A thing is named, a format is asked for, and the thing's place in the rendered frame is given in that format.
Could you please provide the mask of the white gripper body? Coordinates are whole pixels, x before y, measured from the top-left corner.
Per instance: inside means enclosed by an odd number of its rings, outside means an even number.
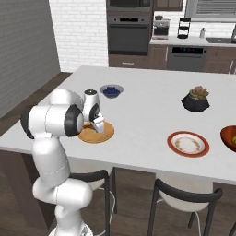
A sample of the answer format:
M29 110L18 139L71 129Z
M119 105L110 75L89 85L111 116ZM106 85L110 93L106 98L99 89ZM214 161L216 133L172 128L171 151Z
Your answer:
M102 115L97 115L91 124L97 133L104 132L104 117Z

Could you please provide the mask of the blue bowl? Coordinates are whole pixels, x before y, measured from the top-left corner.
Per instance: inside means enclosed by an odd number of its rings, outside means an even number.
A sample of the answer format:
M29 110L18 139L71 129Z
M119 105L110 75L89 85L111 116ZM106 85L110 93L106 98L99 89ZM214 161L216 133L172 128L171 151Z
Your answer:
M123 91L122 86L114 84L104 85L100 88L100 92L109 99L117 98Z

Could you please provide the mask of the round wooden plate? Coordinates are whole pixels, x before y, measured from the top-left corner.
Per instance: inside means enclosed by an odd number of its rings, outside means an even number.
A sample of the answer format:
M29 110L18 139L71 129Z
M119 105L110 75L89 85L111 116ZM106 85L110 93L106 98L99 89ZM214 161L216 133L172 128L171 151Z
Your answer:
M78 137L87 143L102 143L109 140L114 135L114 127L108 123L104 123L104 132L97 133L95 129L91 128L82 128L81 132L78 134Z

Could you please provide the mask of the black and white chair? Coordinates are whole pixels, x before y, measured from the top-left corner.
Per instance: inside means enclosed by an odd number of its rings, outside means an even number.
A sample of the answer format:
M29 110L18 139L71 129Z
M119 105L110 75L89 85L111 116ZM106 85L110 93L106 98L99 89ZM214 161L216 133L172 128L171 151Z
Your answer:
M89 183L92 190L101 189L105 195L105 230L96 236L111 236L113 214L117 213L115 168L89 173L71 173L70 177Z
M217 201L222 197L221 188L213 190L212 181L203 181L196 177L183 177L181 174L156 173L154 183L147 236L152 236L157 203L165 202L168 206L190 213L188 228L197 218L199 236L209 236ZM198 213L208 208L204 232L201 232Z

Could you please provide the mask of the brown cupboard under oven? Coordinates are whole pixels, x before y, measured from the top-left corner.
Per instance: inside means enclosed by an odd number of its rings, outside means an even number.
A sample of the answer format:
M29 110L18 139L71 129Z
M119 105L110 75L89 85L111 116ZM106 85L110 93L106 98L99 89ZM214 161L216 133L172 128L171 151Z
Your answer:
M109 67L148 68L148 58L139 55L109 55Z

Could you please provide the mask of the brown base cupboard run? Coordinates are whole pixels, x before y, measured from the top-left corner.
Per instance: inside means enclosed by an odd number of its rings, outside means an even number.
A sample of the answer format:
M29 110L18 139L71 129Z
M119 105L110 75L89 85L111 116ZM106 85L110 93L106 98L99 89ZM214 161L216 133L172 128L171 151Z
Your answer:
M236 47L210 46L203 68L207 73L236 74Z
M167 68L168 50L167 45L151 44L149 46L149 67L165 70Z

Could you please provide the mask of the red rimmed white plate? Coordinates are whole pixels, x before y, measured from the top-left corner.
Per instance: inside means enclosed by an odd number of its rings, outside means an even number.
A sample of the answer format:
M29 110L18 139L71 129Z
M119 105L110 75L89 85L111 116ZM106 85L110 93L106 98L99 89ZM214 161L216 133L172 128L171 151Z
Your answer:
M189 131L178 131L170 134L167 143L172 151L188 158L200 158L209 151L208 142L199 134Z

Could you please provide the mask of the succulent in black pot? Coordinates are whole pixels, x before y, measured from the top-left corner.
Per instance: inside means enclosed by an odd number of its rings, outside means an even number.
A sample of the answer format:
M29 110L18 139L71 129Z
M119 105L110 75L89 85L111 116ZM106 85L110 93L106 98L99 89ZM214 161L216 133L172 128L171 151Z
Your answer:
M207 89L202 86L192 88L182 99L183 107L190 112L203 112L209 107L208 94Z

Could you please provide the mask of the grey dishwasher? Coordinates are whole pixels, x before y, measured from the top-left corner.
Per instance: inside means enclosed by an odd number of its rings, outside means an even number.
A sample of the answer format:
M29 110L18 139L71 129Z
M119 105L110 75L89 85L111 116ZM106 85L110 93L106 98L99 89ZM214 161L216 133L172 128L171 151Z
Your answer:
M171 71L202 72L206 56L206 47L170 46L167 69Z

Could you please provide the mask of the silver coffee machine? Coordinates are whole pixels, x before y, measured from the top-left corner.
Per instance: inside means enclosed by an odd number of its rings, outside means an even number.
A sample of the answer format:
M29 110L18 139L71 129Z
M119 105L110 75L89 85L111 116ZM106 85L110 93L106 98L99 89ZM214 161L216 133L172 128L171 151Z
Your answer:
M161 15L157 15L153 20L153 33L154 40L167 40L169 37L170 20Z

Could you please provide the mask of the black microwave oven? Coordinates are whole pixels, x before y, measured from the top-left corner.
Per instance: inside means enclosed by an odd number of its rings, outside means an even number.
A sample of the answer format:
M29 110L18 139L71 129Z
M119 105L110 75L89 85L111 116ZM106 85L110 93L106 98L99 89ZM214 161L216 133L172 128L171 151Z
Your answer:
M150 11L152 0L106 0L111 11Z

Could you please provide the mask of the dark red plate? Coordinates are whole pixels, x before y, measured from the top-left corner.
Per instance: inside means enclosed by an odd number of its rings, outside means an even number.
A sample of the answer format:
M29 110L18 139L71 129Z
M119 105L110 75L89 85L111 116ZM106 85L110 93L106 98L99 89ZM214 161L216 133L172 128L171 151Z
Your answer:
M236 152L236 145L231 143L231 139L236 136L236 125L229 125L221 129L220 137L227 148Z

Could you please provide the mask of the dark sink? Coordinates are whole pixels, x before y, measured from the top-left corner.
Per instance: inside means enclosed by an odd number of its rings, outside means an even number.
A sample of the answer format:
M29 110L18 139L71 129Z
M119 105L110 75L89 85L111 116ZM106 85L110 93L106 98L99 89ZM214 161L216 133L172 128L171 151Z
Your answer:
M206 38L208 43L227 43L227 44L236 44L232 38Z

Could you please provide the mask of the window with grey blinds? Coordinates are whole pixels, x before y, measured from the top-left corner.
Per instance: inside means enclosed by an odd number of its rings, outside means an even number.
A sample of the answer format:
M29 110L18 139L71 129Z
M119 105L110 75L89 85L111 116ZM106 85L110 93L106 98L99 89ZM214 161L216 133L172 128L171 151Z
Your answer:
M236 0L186 0L184 15L195 22L236 23Z

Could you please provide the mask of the black wall oven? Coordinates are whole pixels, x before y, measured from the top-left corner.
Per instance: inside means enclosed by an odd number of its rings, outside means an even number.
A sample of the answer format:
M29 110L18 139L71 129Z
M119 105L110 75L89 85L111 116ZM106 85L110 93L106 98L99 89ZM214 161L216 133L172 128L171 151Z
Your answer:
M107 17L109 54L148 54L150 17L118 15Z

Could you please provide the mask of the brown wall cupboard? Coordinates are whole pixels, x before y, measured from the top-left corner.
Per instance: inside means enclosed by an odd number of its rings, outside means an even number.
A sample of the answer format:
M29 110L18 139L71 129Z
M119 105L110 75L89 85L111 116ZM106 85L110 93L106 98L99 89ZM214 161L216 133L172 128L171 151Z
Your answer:
M181 11L183 0L153 0L155 11Z

